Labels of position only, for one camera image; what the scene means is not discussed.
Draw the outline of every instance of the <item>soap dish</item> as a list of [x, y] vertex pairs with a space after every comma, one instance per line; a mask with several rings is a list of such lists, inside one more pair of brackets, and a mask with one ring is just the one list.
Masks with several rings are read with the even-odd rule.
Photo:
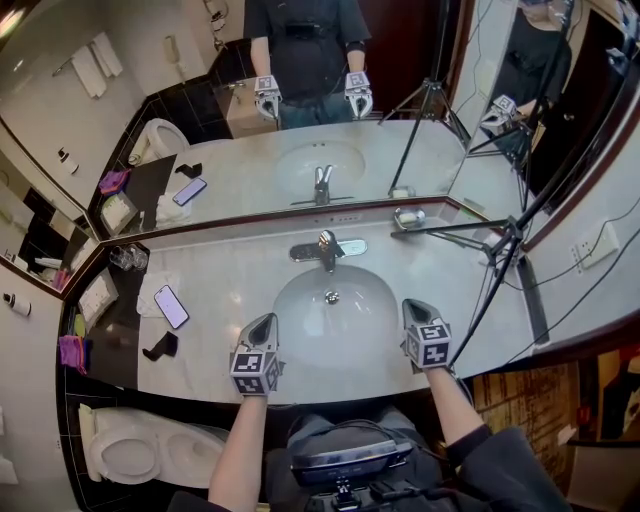
[[403, 231], [413, 231], [426, 227], [427, 215], [422, 208], [401, 207], [396, 209], [393, 218]]

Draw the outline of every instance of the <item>black object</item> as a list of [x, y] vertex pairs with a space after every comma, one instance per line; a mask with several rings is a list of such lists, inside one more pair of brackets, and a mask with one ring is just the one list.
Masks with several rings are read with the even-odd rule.
[[[413, 147], [413, 143], [415, 141], [416, 135], [418, 134], [418, 129], [420, 128], [420, 123], [423, 119], [431, 119], [433, 121], [440, 121], [443, 126], [445, 126], [451, 133], [453, 133], [458, 140], [465, 147], [469, 145], [471, 142], [471, 135], [462, 124], [462, 121], [458, 118], [458, 115], [451, 108], [451, 104], [447, 99], [446, 94], [444, 93], [444, 81], [446, 79], [446, 73], [443, 75], [444, 66], [442, 66], [442, 54], [445, 45], [445, 38], [447, 36], [447, 21], [449, 19], [449, 11], [451, 7], [451, 0], [440, 0], [440, 8], [438, 9], [438, 37], [437, 37], [437, 46], [436, 46], [436, 58], [433, 60], [431, 65], [431, 74], [429, 78], [425, 78], [422, 81], [422, 85], [418, 87], [413, 93], [409, 95], [400, 105], [394, 108], [391, 112], [389, 112], [384, 118], [382, 118], [378, 125], [381, 125], [386, 120], [394, 116], [395, 114], [401, 113], [417, 113], [416, 122], [413, 125], [413, 129], [411, 130], [411, 135], [409, 136], [409, 142], [407, 142], [407, 147], [404, 150], [402, 158], [400, 159], [400, 165], [398, 166], [398, 170], [391, 182], [391, 187], [389, 187], [389, 194], [398, 184], [398, 180], [400, 179], [400, 175], [402, 174], [402, 170], [409, 158], [409, 153], [411, 152], [411, 148]], [[421, 94], [424, 91], [424, 99], [422, 100], [422, 104], [419, 109], [415, 108], [405, 108], [406, 105], [411, 104], [413, 99]], [[436, 105], [442, 104], [444, 105], [445, 112], [449, 119], [449, 122], [445, 122], [442, 119], [437, 118], [436, 114]]]
[[162, 339], [158, 343], [156, 343], [156, 346], [153, 347], [153, 350], [147, 350], [146, 348], [142, 349], [142, 353], [144, 354], [144, 356], [154, 362], [164, 355], [175, 357], [177, 352], [178, 337], [169, 331], [167, 331]]
[[193, 167], [187, 164], [182, 164], [176, 169], [176, 172], [181, 172], [187, 178], [194, 179], [202, 174], [202, 164], [196, 164]]

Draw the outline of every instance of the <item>cable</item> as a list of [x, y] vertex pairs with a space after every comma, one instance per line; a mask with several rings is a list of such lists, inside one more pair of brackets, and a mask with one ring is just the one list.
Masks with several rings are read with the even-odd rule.
[[513, 356], [511, 359], [509, 359], [506, 363], [504, 363], [504, 365], [509, 364], [510, 362], [512, 362], [514, 359], [517, 359], [518, 357], [520, 357], [522, 354], [524, 354], [527, 350], [529, 350], [532, 346], [534, 346], [536, 343], [538, 343], [538, 341], [540, 341], [544, 336], [546, 336], [547, 334], [549, 334], [549, 332], [551, 332], [553, 329], [555, 329], [556, 327], [558, 327], [558, 325], [560, 325], [571, 313], [573, 313], [577, 307], [582, 304], [582, 302], [591, 294], [591, 292], [593, 290], [596, 289], [596, 287], [602, 282], [604, 281], [604, 279], [611, 273], [611, 271], [614, 269], [614, 267], [618, 264], [618, 261], [620, 261], [620, 258], [622, 258], [622, 255], [624, 254], [624, 252], [627, 250], [627, 248], [629, 247], [629, 245], [631, 245], [631, 242], [633, 242], [636, 237], [640, 235], [640, 228], [638, 228], [636, 230], [636, 232], [631, 236], [631, 238], [629, 238], [629, 240], [627, 240], [627, 243], [624, 244], [624, 247], [622, 248], [622, 250], [620, 251], [620, 253], [618, 254], [618, 257], [614, 260], [614, 262], [611, 264], [611, 266], [607, 269], [607, 271], [602, 274], [602, 276], [600, 276], [600, 278], [593, 283], [593, 285], [591, 286], [591, 288], [589, 288], [586, 293], [580, 297], [580, 299], [578, 300], [578, 302], [576, 302], [571, 309], [569, 309], [569, 311], [567, 311], [564, 316], [562, 318], [560, 318], [560, 320], [558, 320], [555, 324], [553, 324], [551, 327], [549, 327], [546, 331], [544, 331], [540, 336], [538, 336], [535, 340], [533, 340], [532, 343], [530, 343], [529, 345], [527, 345], [523, 350], [521, 350], [520, 352], [518, 352], [515, 356]]
[[473, 65], [473, 94], [471, 94], [471, 96], [469, 96], [466, 100], [464, 100], [462, 102], [462, 104], [456, 110], [456, 115], [459, 114], [460, 111], [465, 107], [465, 105], [467, 103], [469, 103], [475, 97], [475, 95], [478, 93], [478, 82], [477, 82], [477, 79], [476, 79], [476, 72], [477, 72], [477, 69], [478, 69], [478, 65], [480, 64], [480, 61], [482, 60], [482, 44], [481, 44], [481, 40], [480, 40], [480, 24], [484, 20], [485, 16], [489, 13], [489, 10], [491, 9], [491, 6], [493, 5], [493, 0], [489, 0], [489, 5], [487, 5], [487, 8], [485, 9], [485, 11], [484, 11], [484, 13], [482, 15], [480, 15], [480, 0], [476, 0], [476, 1], [477, 1], [476, 12], [478, 14], [478, 23], [476, 24], [476, 28], [473, 29], [473, 32], [471, 33], [471, 37], [469, 38], [469, 40], [467, 41], [467, 45], [465, 46], [465, 50], [466, 50], [467, 46], [469, 46], [469, 44], [471, 43], [471, 40], [473, 39], [473, 36], [477, 32], [478, 33], [478, 58], [477, 58], [475, 64]]
[[482, 291], [484, 290], [484, 283], [486, 282], [487, 275], [489, 274], [489, 267], [490, 265], [487, 265], [487, 268], [484, 271], [484, 277], [482, 278], [482, 285], [480, 286], [480, 293], [478, 294], [478, 300], [476, 300], [476, 307], [473, 308], [473, 313], [471, 313], [471, 320], [469, 320], [469, 327], [467, 327], [467, 331], [471, 329], [471, 324], [473, 323], [473, 320], [476, 317], [476, 312], [478, 311], [478, 306], [480, 305], [480, 297], [482, 297]]
[[640, 197], [638, 197], [638, 199], [636, 199], [636, 202], [633, 203], [633, 206], [624, 214], [621, 215], [620, 217], [616, 217], [614, 219], [609, 219], [607, 221], [605, 221], [602, 224], [602, 227], [600, 228], [600, 233], [598, 233], [598, 238], [596, 238], [595, 243], [593, 244], [593, 247], [589, 250], [589, 252], [587, 252], [587, 254], [585, 254], [582, 258], [580, 258], [574, 265], [571, 265], [568, 269], [560, 272], [558, 275], [555, 275], [553, 277], [550, 277], [548, 279], [545, 279], [544, 281], [540, 281], [539, 283], [534, 284], [533, 286], [531, 286], [530, 288], [519, 288], [509, 282], [507, 282], [506, 280], [504, 281], [504, 283], [507, 286], [510, 286], [511, 288], [514, 288], [516, 290], [519, 290], [521, 292], [524, 291], [529, 291], [529, 290], [534, 290], [535, 288], [537, 288], [540, 285], [543, 285], [545, 283], [550, 283], [551, 281], [555, 281], [556, 279], [568, 274], [569, 272], [571, 272], [574, 268], [577, 268], [580, 266], [580, 264], [586, 260], [589, 256], [591, 256], [591, 254], [593, 253], [593, 251], [596, 250], [596, 248], [598, 247], [598, 244], [600, 243], [600, 240], [602, 238], [602, 233], [604, 233], [604, 228], [607, 226], [607, 224], [609, 224], [610, 222], [617, 222], [619, 220], [624, 219], [625, 217], [628, 217], [629, 215], [631, 215], [631, 212], [633, 212], [633, 210], [635, 210], [636, 206], [638, 206], [638, 204], [640, 204]]

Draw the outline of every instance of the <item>toilet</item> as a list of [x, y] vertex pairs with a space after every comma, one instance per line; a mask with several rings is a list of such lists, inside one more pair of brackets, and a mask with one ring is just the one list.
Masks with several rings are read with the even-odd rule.
[[152, 119], [145, 126], [149, 146], [158, 158], [188, 150], [191, 145], [176, 125], [164, 119]]
[[138, 166], [167, 156], [184, 153], [189, 149], [218, 144], [227, 140], [229, 139], [218, 139], [192, 146], [175, 124], [165, 119], [152, 119], [144, 126], [127, 161], [133, 166]]
[[[225, 431], [218, 437], [191, 425], [124, 407], [89, 411], [81, 410], [85, 420], [81, 418], [80, 426], [92, 479], [102, 476], [135, 485], [155, 478], [184, 487], [209, 487], [224, 448], [221, 437]], [[87, 414], [93, 415], [93, 422], [87, 421]], [[87, 432], [91, 426], [92, 436]]]

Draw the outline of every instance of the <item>jeans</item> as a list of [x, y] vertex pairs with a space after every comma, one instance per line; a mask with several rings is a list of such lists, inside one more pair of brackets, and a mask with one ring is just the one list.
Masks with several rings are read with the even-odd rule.
[[350, 123], [353, 113], [343, 93], [336, 93], [305, 106], [280, 105], [280, 127], [283, 130], [318, 126], [321, 124]]

